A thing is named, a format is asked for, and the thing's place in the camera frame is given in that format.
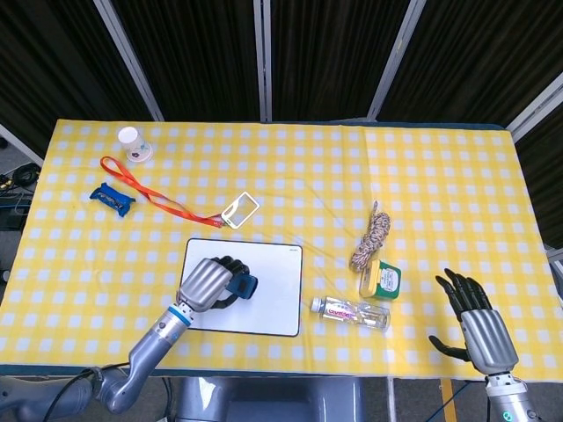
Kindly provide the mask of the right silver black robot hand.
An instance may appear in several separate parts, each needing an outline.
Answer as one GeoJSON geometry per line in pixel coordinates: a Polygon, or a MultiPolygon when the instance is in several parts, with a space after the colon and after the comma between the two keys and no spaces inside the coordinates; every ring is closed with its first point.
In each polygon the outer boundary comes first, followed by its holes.
{"type": "Polygon", "coordinates": [[[440,353],[470,362],[483,375],[512,371],[519,359],[501,314],[493,308],[484,288],[473,278],[449,268],[435,277],[447,295],[460,324],[464,347],[445,345],[430,335],[430,343],[440,353]]]}

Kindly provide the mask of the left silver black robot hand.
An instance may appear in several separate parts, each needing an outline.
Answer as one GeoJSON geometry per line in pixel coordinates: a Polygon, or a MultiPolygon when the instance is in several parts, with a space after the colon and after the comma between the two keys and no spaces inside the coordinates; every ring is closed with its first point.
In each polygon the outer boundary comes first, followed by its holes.
{"type": "Polygon", "coordinates": [[[176,303],[205,312],[214,307],[236,276],[249,274],[249,267],[231,256],[204,258],[181,282],[176,303]]]}

